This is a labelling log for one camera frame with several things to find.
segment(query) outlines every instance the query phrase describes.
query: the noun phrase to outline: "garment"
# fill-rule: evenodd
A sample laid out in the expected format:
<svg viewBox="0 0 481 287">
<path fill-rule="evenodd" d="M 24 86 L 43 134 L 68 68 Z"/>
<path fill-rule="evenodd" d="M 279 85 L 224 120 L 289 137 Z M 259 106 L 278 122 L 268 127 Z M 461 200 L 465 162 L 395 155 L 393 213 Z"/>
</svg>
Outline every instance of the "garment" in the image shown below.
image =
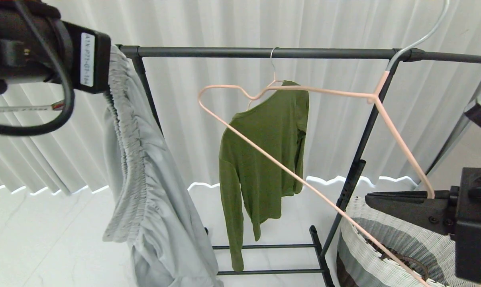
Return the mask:
<svg viewBox="0 0 481 287">
<path fill-rule="evenodd" d="M 298 84 L 284 81 L 283 85 Z M 230 125 L 302 177 L 308 111 L 307 91 L 278 90 L 253 109 L 237 113 Z M 302 183 L 229 129 L 222 136 L 219 169 L 232 267 L 242 271 L 242 200 L 258 241 L 260 224 L 280 218 L 281 197 L 298 194 Z"/>
<path fill-rule="evenodd" d="M 203 224 L 129 60 L 111 47 L 105 162 L 116 199 L 104 241 L 127 242 L 140 287 L 222 287 Z"/>
</svg>

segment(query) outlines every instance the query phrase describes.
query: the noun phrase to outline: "label sticker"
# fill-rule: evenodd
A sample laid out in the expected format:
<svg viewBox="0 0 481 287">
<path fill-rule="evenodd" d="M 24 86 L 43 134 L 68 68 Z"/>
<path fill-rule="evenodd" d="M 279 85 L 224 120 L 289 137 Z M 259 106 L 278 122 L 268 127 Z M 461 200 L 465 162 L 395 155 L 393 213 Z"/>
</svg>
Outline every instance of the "label sticker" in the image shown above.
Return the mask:
<svg viewBox="0 0 481 287">
<path fill-rule="evenodd" d="M 93 87 L 93 60 L 95 58 L 95 36 L 81 33 L 80 83 Z"/>
</svg>

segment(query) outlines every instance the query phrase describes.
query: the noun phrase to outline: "white curtain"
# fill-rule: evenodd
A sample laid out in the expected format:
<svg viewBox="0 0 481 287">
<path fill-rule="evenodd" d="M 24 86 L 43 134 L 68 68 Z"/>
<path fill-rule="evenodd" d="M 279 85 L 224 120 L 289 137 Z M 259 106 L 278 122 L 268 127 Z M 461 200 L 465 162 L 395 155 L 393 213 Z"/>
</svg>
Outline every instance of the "white curtain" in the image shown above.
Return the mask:
<svg viewBox="0 0 481 287">
<path fill-rule="evenodd" d="M 403 47 L 432 27 L 441 0 L 46 0 L 69 22 L 103 31 L 112 42 L 161 47 Z M 426 51 L 481 55 L 481 0 L 452 1 Z M 236 84 L 256 94 L 272 77 L 268 59 L 144 58 L 164 135 L 186 183 L 218 181 L 217 154 L 224 127 L 197 105 L 210 84 Z M 371 92 L 386 60 L 275 59 L 278 78 L 302 85 Z M 385 106 L 417 161 L 427 169 L 446 142 L 481 79 L 481 64 L 401 63 Z M 10 86 L 0 105 L 52 103 L 61 88 Z M 346 176 L 371 105 L 356 98 L 310 94 L 306 175 Z M 107 185 L 102 159 L 102 95 L 78 92 L 71 121 L 34 138 L 0 137 L 0 185 L 55 192 Z M 247 107 L 229 90 L 204 102 L 229 120 Z M 0 122 L 47 122 L 54 113 L 0 115 Z M 417 176 L 378 120 L 364 152 L 364 176 Z"/>
</svg>

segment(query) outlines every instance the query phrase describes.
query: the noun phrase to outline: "white and gray woven basket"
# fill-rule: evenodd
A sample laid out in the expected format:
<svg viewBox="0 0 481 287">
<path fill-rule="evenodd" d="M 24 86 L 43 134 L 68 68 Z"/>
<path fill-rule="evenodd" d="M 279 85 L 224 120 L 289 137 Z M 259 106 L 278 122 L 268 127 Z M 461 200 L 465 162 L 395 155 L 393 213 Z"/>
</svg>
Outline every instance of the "white and gray woven basket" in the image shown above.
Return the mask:
<svg viewBox="0 0 481 287">
<path fill-rule="evenodd" d="M 431 287 L 475 287 L 455 276 L 455 243 L 352 198 L 347 214 L 386 247 L 422 263 Z M 347 220 L 340 224 L 337 271 L 342 287 L 420 287 L 395 261 L 379 253 Z"/>
</svg>

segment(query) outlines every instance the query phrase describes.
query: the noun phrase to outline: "pink clothes hanger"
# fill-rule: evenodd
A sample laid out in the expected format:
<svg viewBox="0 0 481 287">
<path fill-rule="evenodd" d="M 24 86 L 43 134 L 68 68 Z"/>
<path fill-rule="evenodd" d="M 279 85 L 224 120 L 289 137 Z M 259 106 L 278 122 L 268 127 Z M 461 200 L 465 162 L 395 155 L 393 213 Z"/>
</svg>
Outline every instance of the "pink clothes hanger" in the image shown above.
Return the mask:
<svg viewBox="0 0 481 287">
<path fill-rule="evenodd" d="M 398 60 L 399 56 L 404 54 L 406 51 L 410 50 L 411 48 L 415 47 L 416 45 L 424 42 L 424 40 L 428 39 L 439 27 L 439 24 L 442 22 L 444 19 L 444 16 L 446 16 L 446 12 L 448 10 L 450 4 L 450 0 L 444 0 L 444 5 L 442 9 L 442 13 L 439 16 L 439 19 L 433 26 L 433 28 L 426 34 L 423 38 L 420 40 L 417 40 L 416 42 L 412 43 L 411 45 L 401 49 L 398 51 L 393 58 L 389 61 L 386 71 L 382 73 L 382 76 L 379 80 L 379 83 L 377 84 L 377 87 L 375 88 L 375 91 L 373 93 L 359 93 L 359 92 L 347 92 L 347 91 L 338 91 L 338 90 L 329 90 L 329 89 L 320 89 L 320 88 L 315 88 L 315 87 L 308 87 L 308 86 L 267 86 L 260 93 L 257 94 L 257 96 L 250 96 L 242 87 L 237 86 L 237 85 L 210 85 L 207 87 L 204 87 L 200 93 L 198 94 L 198 103 L 204 109 L 207 113 L 211 114 L 214 118 L 216 118 L 218 121 L 220 121 L 222 124 L 224 124 L 228 129 L 233 131 L 235 134 L 237 134 L 240 138 L 245 140 L 248 144 L 253 146 L 255 149 L 257 149 L 259 152 L 261 152 L 264 156 L 266 156 L 269 160 L 274 162 L 278 167 L 280 167 L 282 170 L 286 171 L 289 175 L 291 175 L 293 178 L 295 178 L 297 181 L 311 189 L 315 194 L 320 196 L 323 200 L 325 200 L 331 207 L 333 207 L 337 213 L 339 213 L 342 217 L 344 217 L 350 224 L 352 224 L 359 232 L 363 233 L 364 236 L 369 238 L 372 242 L 375 243 L 381 250 L 383 250 L 391 259 L 393 259 L 395 262 L 397 262 L 403 269 L 405 269 L 412 277 L 414 277 L 419 283 L 421 283 L 423 286 L 430 287 L 416 272 L 412 271 L 407 265 L 405 265 L 403 262 L 401 262 L 400 259 L 398 259 L 394 254 L 392 254 L 384 245 L 382 245 L 376 238 L 374 238 L 371 234 L 369 234 L 364 228 L 362 228 L 357 222 L 355 222 L 350 216 L 346 214 L 346 212 L 342 211 L 339 207 L 337 207 L 331 200 L 329 200 L 325 195 L 323 195 L 320 191 L 312 187 L 311 184 L 297 176 L 293 171 L 288 169 L 286 166 L 281 164 L 279 161 L 277 161 L 275 158 L 273 158 L 270 154 L 268 154 L 266 151 L 264 151 L 261 147 L 256 145 L 254 142 L 252 142 L 249 138 L 244 136 L 242 133 L 237 131 L 235 128 L 230 126 L 227 122 L 222 120 L 219 116 L 217 116 L 215 113 L 213 113 L 211 110 L 207 109 L 207 107 L 204 106 L 204 104 L 201 101 L 201 98 L 203 96 L 203 93 L 209 89 L 216 89 L 216 88 L 228 88 L 228 89 L 238 89 L 242 91 L 242 93 L 248 97 L 251 101 L 252 100 L 257 100 L 259 99 L 266 91 L 268 90 L 305 90 L 305 91 L 313 91 L 313 92 L 318 92 L 318 93 L 325 93 L 325 94 L 336 94 L 339 96 L 349 96 L 353 98 L 365 98 L 367 99 L 368 104 L 375 104 L 377 106 L 377 109 L 379 111 L 379 114 L 382 116 L 382 119 L 386 123 L 389 131 L 395 138 L 396 142 L 400 146 L 401 150 L 404 152 L 405 156 L 407 157 L 408 161 L 412 165 L 413 169 L 417 172 L 419 175 L 419 178 L 424 182 L 424 185 L 426 186 L 426 191 L 428 193 L 428 198 L 432 199 L 435 198 L 435 191 L 432 187 L 432 184 L 428 180 L 426 174 L 424 174 L 422 168 L 419 166 L 417 163 L 414 155 L 410 151 L 410 149 L 407 147 L 405 144 L 404 140 L 401 138 L 401 135 L 399 134 L 398 130 L 396 129 L 395 125 L 391 121 L 391 118 L 389 117 L 388 113 L 386 112 L 386 109 L 384 108 L 384 105 L 382 105 L 382 102 L 379 100 L 379 93 L 382 89 L 382 86 L 387 80 L 387 77 L 389 75 L 389 71 L 391 70 L 391 67 L 393 64 Z"/>
<path fill-rule="evenodd" d="M 275 77 L 275 66 L 274 66 L 274 62 L 273 62 L 273 60 L 272 60 L 272 54 L 273 54 L 273 52 L 274 52 L 274 50 L 275 50 L 276 48 L 279 48 L 279 47 L 274 47 L 273 50 L 271 51 L 271 64 L 272 64 L 273 70 L 274 70 L 274 80 L 273 80 L 270 84 L 268 84 L 267 87 L 272 86 L 272 85 L 273 85 L 274 83 L 276 83 L 276 82 L 278 82 L 278 83 L 283 83 L 283 80 L 277 80 L 276 77 Z M 249 110 L 249 107 L 251 106 L 251 103 L 253 103 L 253 100 L 250 100 L 250 101 L 249 101 L 249 104 L 247 104 L 247 109 L 248 109 L 248 110 Z"/>
</svg>

